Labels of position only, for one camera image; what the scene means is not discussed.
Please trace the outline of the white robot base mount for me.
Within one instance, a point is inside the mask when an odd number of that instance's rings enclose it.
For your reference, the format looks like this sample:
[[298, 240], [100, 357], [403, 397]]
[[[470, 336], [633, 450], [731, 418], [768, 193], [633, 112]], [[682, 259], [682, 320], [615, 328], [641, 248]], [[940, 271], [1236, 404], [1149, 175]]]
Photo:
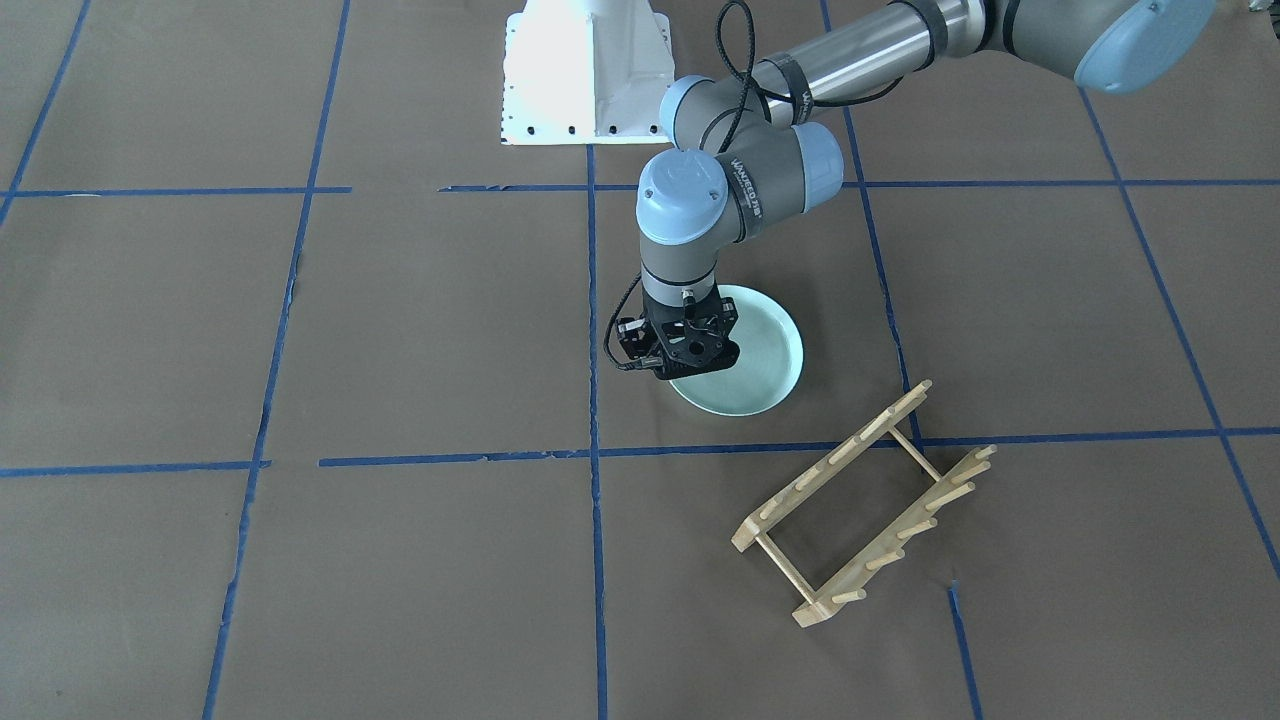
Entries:
[[527, 1], [506, 20], [504, 145], [666, 143], [669, 18], [648, 1]]

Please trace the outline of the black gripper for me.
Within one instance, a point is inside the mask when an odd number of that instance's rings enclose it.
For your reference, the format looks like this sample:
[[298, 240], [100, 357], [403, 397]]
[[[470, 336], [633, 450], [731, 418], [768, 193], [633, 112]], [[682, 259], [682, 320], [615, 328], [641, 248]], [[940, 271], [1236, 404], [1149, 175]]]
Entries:
[[740, 356], [730, 338], [737, 320], [733, 299], [717, 291], [678, 307], [645, 295], [641, 316], [614, 320], [616, 337], [628, 357], [620, 368], [652, 370], [660, 380], [732, 368]]

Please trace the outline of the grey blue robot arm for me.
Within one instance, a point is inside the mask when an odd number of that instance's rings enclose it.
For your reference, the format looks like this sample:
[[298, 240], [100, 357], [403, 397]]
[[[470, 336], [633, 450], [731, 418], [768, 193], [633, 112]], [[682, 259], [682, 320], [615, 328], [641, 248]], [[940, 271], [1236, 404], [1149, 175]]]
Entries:
[[842, 188], [844, 152], [817, 113], [876, 101], [911, 73], [984, 50], [1082, 88], [1132, 94], [1181, 60], [1213, 10], [1211, 1], [890, 1], [786, 53], [750, 54], [723, 79], [677, 79], [659, 106], [671, 149], [637, 182], [643, 310], [612, 314], [607, 357], [662, 380], [737, 363], [739, 314], [716, 282], [718, 255]]

